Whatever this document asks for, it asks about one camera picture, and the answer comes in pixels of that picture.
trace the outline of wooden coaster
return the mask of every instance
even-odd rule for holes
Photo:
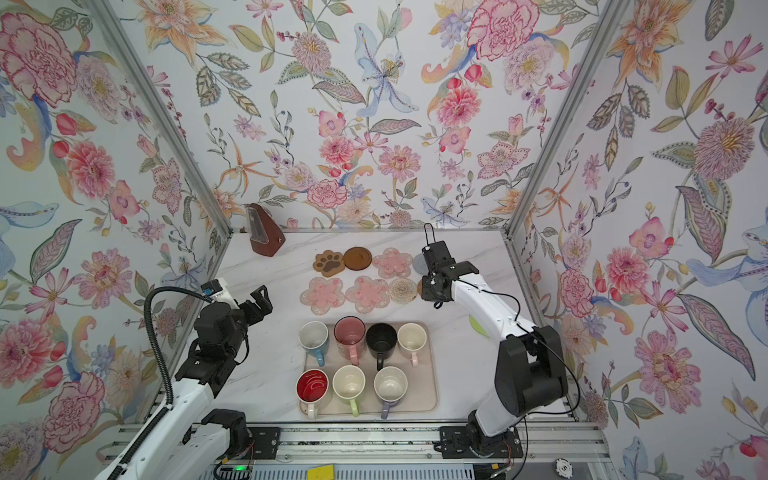
[[[344,253],[344,265],[350,270],[365,270],[371,259],[371,253],[363,247],[352,247]]]
[[[341,252],[326,250],[320,255],[315,255],[315,263],[312,264],[315,271],[320,272],[325,278],[334,276],[344,271],[344,262]]]

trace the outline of cup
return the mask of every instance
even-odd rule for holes
[[[345,365],[333,376],[333,391],[343,402],[349,403],[355,417],[360,415],[356,399],[365,387],[366,374],[357,366]]]
[[[373,379],[373,389],[384,407],[382,420],[389,416],[389,410],[400,403],[400,400],[408,391],[408,379],[405,373],[396,366],[386,366],[376,373]]]
[[[419,364],[419,350],[427,344],[427,332],[416,323],[406,323],[397,331],[397,344],[402,355],[411,359],[411,365]]]
[[[366,324],[356,316],[345,316],[336,322],[333,336],[341,356],[358,366],[360,356],[366,351]]]
[[[376,369],[384,368],[384,360],[392,356],[397,346],[397,331],[387,323],[376,323],[368,328],[366,344],[376,357]]]
[[[299,330],[299,343],[311,356],[317,358],[319,366],[326,365],[328,353],[328,327],[323,322],[309,322]]]
[[[331,399],[328,383],[328,375],[318,369],[307,370],[296,382],[296,395],[301,403],[306,404],[310,421],[317,420],[320,409]]]

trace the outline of tray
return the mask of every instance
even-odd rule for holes
[[[399,413],[420,413],[431,412],[437,407],[438,395],[437,395],[437,381],[435,379],[435,367],[432,361],[432,344],[429,341],[429,330],[427,326],[420,322],[394,322],[390,323],[395,330],[400,329],[401,326],[406,323],[416,323],[424,328],[427,332],[427,344],[419,351],[419,364],[417,366],[411,365],[411,359],[405,358],[399,351],[399,348],[395,348],[388,359],[384,360],[384,366],[396,366],[401,369],[408,379],[408,392],[406,396],[402,397],[402,400],[397,406],[392,407],[389,410],[388,421],[397,421]],[[328,332],[333,336],[333,327],[335,324],[329,324]],[[368,327],[373,323],[366,323],[366,332]],[[306,355],[304,358],[304,370],[320,369],[328,375],[328,380],[333,381],[333,375],[338,369],[345,365],[352,365],[352,363],[341,356],[339,348],[336,345],[336,341],[331,339],[331,345],[328,348],[328,354],[326,355],[326,365],[318,366],[317,358],[315,356]],[[373,390],[373,379],[376,377],[376,358],[371,355],[369,349],[360,358],[360,369],[366,374],[366,387],[362,392],[362,395],[357,398],[357,409],[360,414],[380,414],[382,411],[382,403],[376,392]],[[347,417],[347,419],[354,419],[352,411],[349,408],[349,403],[342,402],[339,397],[333,392],[331,388],[331,395],[333,398],[328,402],[327,406],[320,409],[318,417]],[[306,415],[306,404],[299,403],[299,410]]]

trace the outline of flower-shaped coaster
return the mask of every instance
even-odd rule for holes
[[[307,305],[315,315],[324,315],[332,306],[342,306],[345,302],[340,279],[326,280],[316,276],[310,280],[310,288],[304,290],[299,301]]]
[[[388,248],[381,255],[373,257],[373,266],[379,269],[379,276],[385,279],[399,276],[406,278],[411,274],[413,257],[408,253],[400,253],[396,248]]]
[[[396,278],[389,284],[389,296],[402,305],[410,303],[416,298],[416,284],[407,278]]]
[[[360,313],[368,313],[375,308],[384,308],[389,305],[385,280],[371,280],[369,276],[358,276],[355,286],[346,291],[346,299],[355,303],[355,310]]]
[[[427,261],[424,260],[424,253],[420,253],[419,255],[413,257],[413,269],[416,270],[416,273],[419,275],[426,275],[429,273]]]
[[[320,272],[325,278],[334,276],[344,271],[343,255],[340,252],[326,250],[319,255],[315,255],[315,263],[312,267]]]

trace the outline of wall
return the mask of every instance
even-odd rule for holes
[[[515,232],[626,480],[768,478],[767,15],[635,0]]]
[[[223,239],[80,2],[0,2],[0,478],[92,478]],[[193,304],[158,298],[170,355]]]
[[[111,4],[233,224],[312,228],[501,227],[601,7]]]

